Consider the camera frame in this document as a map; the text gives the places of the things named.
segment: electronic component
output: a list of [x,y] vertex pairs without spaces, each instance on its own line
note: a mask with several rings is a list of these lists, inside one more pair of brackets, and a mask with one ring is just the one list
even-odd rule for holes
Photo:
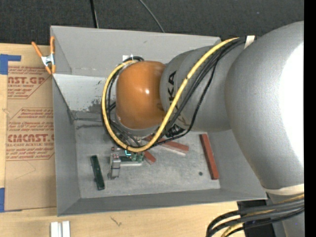
[[119,177],[119,170],[120,170],[120,164],[121,159],[119,158],[119,155],[116,153],[112,153],[110,156],[110,172],[108,173],[109,179],[116,179]]
[[98,157],[97,156],[91,156],[90,157],[90,161],[91,161],[91,165],[92,165],[92,169],[93,169],[94,181],[97,184],[97,189],[99,191],[100,190],[104,190],[105,185],[104,185],[104,180],[103,180],[103,176],[102,176],[102,172],[101,172],[101,168],[100,168]]

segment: black cable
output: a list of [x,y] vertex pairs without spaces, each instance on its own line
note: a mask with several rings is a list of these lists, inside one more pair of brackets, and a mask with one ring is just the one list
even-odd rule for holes
[[[238,231],[241,231],[241,230],[247,230],[247,229],[250,229],[250,228],[255,228],[255,227],[261,227],[261,226],[265,226],[265,225],[269,225],[269,224],[272,224],[272,223],[275,223],[275,222],[278,222],[278,221],[282,221],[282,220],[286,220],[286,219],[289,219],[289,218],[292,218],[292,217],[295,217],[301,213],[303,213],[305,210],[304,207],[294,211],[294,212],[291,212],[291,213],[288,213],[287,215],[285,216],[280,216],[280,217],[277,217],[277,218],[274,218],[274,219],[269,219],[269,220],[264,220],[264,221],[261,221],[261,222],[257,222],[257,223],[253,223],[251,221],[248,222],[248,224],[243,224],[243,227],[240,227],[240,228],[237,228],[235,230],[233,230],[232,232],[230,232],[228,235],[226,235],[225,237],[228,237]],[[214,234],[207,234],[207,237],[212,237]]]
[[258,211],[266,211],[266,210],[280,210],[280,209],[292,209],[292,208],[300,208],[301,206],[304,205],[304,199],[297,199],[294,201],[290,202],[284,202],[284,203],[278,203],[278,204],[271,204],[271,205],[262,205],[262,206],[256,206],[256,207],[251,207],[251,208],[246,208],[246,209],[240,209],[232,212],[228,212],[225,214],[222,214],[215,218],[207,227],[207,230],[209,231],[212,227],[214,227],[218,222],[234,217],[237,215],[245,215],[249,213],[254,213]]
[[144,58],[140,56],[131,56],[125,59],[123,62],[133,61],[133,60],[144,61]]
[[229,234],[227,234],[225,237],[228,237],[228,236],[230,236],[230,235],[232,235],[232,234],[234,234],[234,233],[237,233],[237,232],[239,232],[239,231],[241,231],[241,230],[244,230],[244,227],[236,228],[235,230],[233,230],[233,231],[231,231]]
[[250,228],[254,228],[254,227],[261,227],[261,226],[265,226],[265,225],[268,225],[268,224],[276,223],[276,222],[281,221],[281,220],[286,220],[286,219],[295,217],[295,216],[303,213],[304,210],[305,210],[305,207],[303,206],[301,209],[299,209],[299,210],[297,210],[295,212],[291,212],[291,213],[289,213],[286,216],[278,217],[278,218],[275,218],[275,219],[270,219],[270,220],[267,220],[267,221],[264,221],[264,222],[254,223],[254,224],[251,224],[251,225],[245,225],[244,228],[245,229],[250,229]]
[[98,19],[97,19],[97,14],[96,14],[96,12],[95,12],[93,0],[90,0],[90,7],[91,7],[91,12],[92,12],[92,18],[93,18],[93,25],[94,25],[94,28],[99,28]]
[[142,1],[139,0],[139,2],[147,9],[147,11],[151,14],[157,25],[159,26],[160,30],[165,33],[164,29],[162,28],[161,24],[159,23],[158,19],[155,17],[155,15],[152,13],[152,11],[148,8],[148,6]]
[[272,218],[272,217],[278,217],[278,218],[284,218],[285,216],[297,212],[298,209],[290,209],[290,210],[282,210],[282,211],[272,211],[272,212],[267,212],[267,213],[262,213],[262,214],[255,214],[255,215],[249,215],[249,216],[244,216],[239,219],[234,219],[230,220],[227,222],[224,222],[217,227],[213,228],[212,230],[209,230],[209,235],[208,236],[213,236],[216,232],[219,230],[222,230],[225,227],[233,226],[239,223],[244,223],[244,222],[251,222],[251,221],[256,221],[256,220],[261,220],[261,219],[267,219],[267,218]]
[[187,94],[186,94],[185,98],[183,99],[180,107],[178,108],[175,115],[172,117],[172,120],[167,124],[166,129],[165,129],[165,133],[167,133],[169,131],[169,129],[174,125],[174,123],[178,119],[180,113],[182,112],[183,108],[185,107],[185,105],[187,104],[189,99],[191,98],[194,91],[197,89],[200,82],[204,79],[204,77],[207,75],[207,73],[209,73],[209,71],[211,70],[212,66],[214,65],[213,63],[215,63],[216,59],[223,58],[233,48],[239,46],[240,44],[243,44],[244,42],[245,42],[244,40],[237,39],[237,40],[229,43],[230,44],[229,46],[225,46],[225,49],[223,51],[221,51],[221,52],[217,51],[216,54],[213,54],[211,59],[209,59],[207,61],[206,65],[204,66],[204,69],[200,71],[197,78],[194,80],[192,86],[188,89]]
[[193,125],[194,125],[194,122],[195,122],[195,120],[196,120],[196,117],[197,117],[197,114],[198,114],[198,110],[199,110],[199,108],[200,108],[200,106],[201,106],[201,104],[202,104],[202,101],[203,101],[203,99],[204,99],[204,97],[205,97],[205,95],[206,95],[206,92],[207,92],[209,86],[210,86],[211,83],[212,83],[212,80],[213,80],[213,77],[214,77],[214,72],[215,72],[216,65],[217,65],[218,61],[219,61],[219,59],[217,59],[216,62],[215,62],[215,64],[214,64],[214,68],[213,68],[211,77],[210,77],[210,79],[208,80],[208,82],[207,82],[207,84],[206,84],[206,86],[205,86],[205,88],[204,88],[204,90],[203,90],[203,93],[202,93],[202,95],[201,95],[201,97],[200,97],[200,99],[199,99],[199,102],[198,102],[197,107],[196,107],[196,109],[195,109],[195,111],[194,111],[194,114],[193,114],[193,117],[192,117],[192,120],[191,120],[191,124],[190,124],[188,130],[187,130],[185,133],[180,134],[180,135],[178,135],[178,136],[175,136],[175,137],[173,137],[173,138],[170,138],[170,139],[167,139],[167,140],[164,140],[164,141],[161,141],[161,142],[154,143],[150,148],[153,148],[153,147],[162,145],[162,144],[164,144],[164,143],[167,143],[167,142],[172,141],[172,140],[175,140],[175,139],[179,139],[179,138],[185,136],[188,132],[191,131],[191,129],[192,129]]

